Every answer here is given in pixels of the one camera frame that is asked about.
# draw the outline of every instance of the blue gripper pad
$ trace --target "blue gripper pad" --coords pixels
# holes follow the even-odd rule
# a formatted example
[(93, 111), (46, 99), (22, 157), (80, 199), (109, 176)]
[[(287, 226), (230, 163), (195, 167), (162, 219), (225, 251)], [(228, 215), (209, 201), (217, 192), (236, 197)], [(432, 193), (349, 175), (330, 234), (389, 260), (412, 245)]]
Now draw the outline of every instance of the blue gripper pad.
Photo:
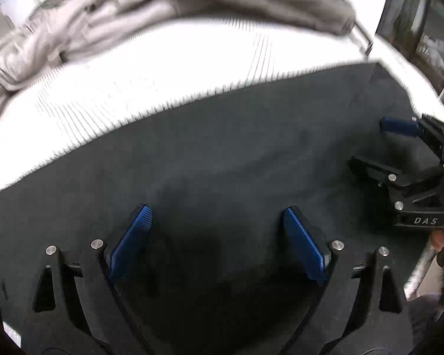
[(324, 283), (328, 278), (326, 268), (331, 253), (322, 231), (309, 224), (295, 206), (284, 211), (283, 226), (308, 278), (319, 284)]
[(110, 269), (109, 279), (115, 282), (126, 276), (136, 254), (143, 249), (152, 228), (153, 214), (147, 205), (140, 205), (132, 214), (128, 229), (121, 236), (120, 241), (112, 249), (107, 263)]
[(380, 127), (387, 132), (409, 137), (419, 137), (422, 133), (422, 129), (417, 122), (394, 117), (383, 117), (380, 120)]

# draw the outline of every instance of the white knit garment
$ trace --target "white knit garment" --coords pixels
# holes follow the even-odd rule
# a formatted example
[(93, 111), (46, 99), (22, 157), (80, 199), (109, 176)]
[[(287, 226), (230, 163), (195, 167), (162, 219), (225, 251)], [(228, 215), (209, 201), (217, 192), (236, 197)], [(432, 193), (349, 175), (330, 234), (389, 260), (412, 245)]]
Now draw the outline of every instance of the white knit garment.
[(375, 61), (405, 88), (416, 115), (444, 122), (444, 106), (429, 81), (380, 38), (365, 59), (349, 37), (279, 24), (192, 18), (157, 25), (89, 60), (56, 68), (10, 100), (0, 116), (0, 190), (99, 136), (168, 108)]

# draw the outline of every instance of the gray cloth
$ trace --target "gray cloth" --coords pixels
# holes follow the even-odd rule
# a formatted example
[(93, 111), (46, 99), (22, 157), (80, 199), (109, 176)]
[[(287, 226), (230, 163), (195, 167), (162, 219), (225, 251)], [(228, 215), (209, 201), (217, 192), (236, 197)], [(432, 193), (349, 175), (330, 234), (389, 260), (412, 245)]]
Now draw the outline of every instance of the gray cloth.
[(343, 0), (65, 0), (39, 9), (0, 40), (0, 113), (12, 92), (63, 60), (96, 54), (155, 23), (220, 6), (337, 35), (350, 33), (355, 24), (354, 10)]

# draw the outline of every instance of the gray garment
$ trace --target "gray garment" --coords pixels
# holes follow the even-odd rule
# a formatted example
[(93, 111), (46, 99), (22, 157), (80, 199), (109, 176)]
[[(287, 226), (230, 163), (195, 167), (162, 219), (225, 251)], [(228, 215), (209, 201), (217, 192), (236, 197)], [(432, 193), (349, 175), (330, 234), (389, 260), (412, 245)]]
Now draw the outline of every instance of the gray garment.
[(158, 22), (227, 6), (337, 35), (355, 24), (343, 0), (65, 0), (0, 40), (0, 113), (12, 92), (63, 60), (96, 54)]

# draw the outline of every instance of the finger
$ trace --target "finger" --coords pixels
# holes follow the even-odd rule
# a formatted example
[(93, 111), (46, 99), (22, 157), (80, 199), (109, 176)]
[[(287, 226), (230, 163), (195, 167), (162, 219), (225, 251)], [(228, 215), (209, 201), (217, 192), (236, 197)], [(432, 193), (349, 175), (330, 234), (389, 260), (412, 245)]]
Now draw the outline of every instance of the finger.
[(444, 247), (444, 231), (433, 231), (433, 233), (431, 233), (431, 244), (436, 251), (442, 250)]

